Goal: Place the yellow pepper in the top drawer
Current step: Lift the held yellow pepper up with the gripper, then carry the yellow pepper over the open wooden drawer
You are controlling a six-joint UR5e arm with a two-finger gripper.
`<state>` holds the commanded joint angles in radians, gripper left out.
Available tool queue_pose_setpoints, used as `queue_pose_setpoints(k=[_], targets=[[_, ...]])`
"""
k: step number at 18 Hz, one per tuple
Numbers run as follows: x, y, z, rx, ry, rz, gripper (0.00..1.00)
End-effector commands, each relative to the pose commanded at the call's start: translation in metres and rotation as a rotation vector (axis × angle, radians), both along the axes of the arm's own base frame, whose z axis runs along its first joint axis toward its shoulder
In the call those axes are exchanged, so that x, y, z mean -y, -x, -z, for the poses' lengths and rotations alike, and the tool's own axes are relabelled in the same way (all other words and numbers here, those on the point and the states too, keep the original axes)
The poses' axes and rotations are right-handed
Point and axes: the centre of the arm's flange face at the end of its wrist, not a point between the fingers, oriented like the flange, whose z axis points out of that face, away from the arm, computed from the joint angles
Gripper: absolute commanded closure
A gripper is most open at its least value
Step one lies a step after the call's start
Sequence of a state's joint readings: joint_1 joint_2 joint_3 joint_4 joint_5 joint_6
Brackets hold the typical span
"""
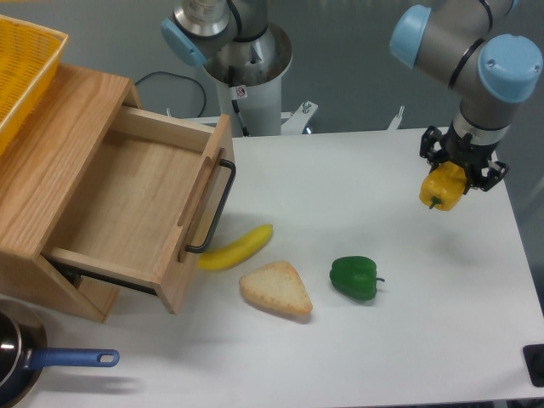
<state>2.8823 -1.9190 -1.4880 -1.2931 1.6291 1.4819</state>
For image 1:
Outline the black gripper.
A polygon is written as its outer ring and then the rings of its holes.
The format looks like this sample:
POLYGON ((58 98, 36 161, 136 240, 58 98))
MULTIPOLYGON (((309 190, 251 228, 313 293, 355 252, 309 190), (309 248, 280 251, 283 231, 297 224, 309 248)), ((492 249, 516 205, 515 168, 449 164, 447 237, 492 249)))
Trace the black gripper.
POLYGON ((479 145, 472 142, 473 135, 456 131, 450 125, 445 136, 435 126, 429 126, 421 138, 419 156, 431 168, 437 168, 446 160, 464 169, 467 182, 463 191, 487 192, 500 183, 509 171, 501 161, 490 161, 497 143, 479 145))

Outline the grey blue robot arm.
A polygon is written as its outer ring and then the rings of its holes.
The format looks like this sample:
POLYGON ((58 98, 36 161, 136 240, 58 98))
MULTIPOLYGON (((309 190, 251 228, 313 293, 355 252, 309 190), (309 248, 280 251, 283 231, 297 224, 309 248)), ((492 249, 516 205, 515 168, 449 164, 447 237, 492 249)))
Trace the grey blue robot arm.
MULTIPOLYGON (((521 36, 489 37, 513 1, 448 1, 432 10, 410 7, 393 30, 389 49, 461 96, 446 133, 430 127, 420 154, 431 168, 456 164, 463 189, 490 190, 507 174, 492 158, 543 68, 540 49, 521 36)), ((281 130, 281 78, 292 62, 286 33, 269 21, 264 1, 184 1, 161 33, 185 64, 203 67, 216 82, 221 111, 238 136, 281 130)))

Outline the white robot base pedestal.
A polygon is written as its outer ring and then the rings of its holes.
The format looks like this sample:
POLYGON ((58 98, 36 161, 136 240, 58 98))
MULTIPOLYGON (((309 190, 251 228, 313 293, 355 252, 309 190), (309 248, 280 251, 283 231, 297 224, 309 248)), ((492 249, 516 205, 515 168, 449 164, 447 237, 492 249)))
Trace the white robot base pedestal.
POLYGON ((282 77, 291 62, 288 35, 268 23, 260 38, 230 42, 204 65, 215 83, 220 110, 230 117, 233 136, 311 133, 316 103, 306 100, 295 111, 282 112, 282 77))

